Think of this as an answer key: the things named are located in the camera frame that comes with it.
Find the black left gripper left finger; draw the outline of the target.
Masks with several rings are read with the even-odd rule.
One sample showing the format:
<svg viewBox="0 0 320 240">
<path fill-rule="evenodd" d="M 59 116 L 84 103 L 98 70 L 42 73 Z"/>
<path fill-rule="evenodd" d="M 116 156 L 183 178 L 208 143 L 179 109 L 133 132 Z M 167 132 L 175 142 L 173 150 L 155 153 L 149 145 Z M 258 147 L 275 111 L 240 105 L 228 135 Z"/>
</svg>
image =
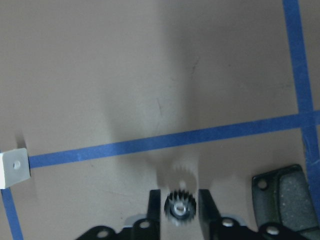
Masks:
<svg viewBox="0 0 320 240">
<path fill-rule="evenodd" d="M 151 240 L 159 240 L 161 223 L 161 190 L 153 189 L 149 192 L 146 218 L 149 222 L 148 230 L 151 231 Z"/>
</svg>

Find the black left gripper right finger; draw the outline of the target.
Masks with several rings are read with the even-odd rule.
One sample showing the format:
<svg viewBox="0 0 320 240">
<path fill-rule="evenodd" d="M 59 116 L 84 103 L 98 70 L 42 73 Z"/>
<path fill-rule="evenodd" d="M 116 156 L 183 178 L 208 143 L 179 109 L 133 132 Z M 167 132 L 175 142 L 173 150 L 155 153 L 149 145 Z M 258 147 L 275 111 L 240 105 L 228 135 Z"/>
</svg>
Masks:
<svg viewBox="0 0 320 240">
<path fill-rule="evenodd" d="M 198 218 L 203 238 L 215 240 L 221 215 L 208 189 L 198 190 Z"/>
</svg>

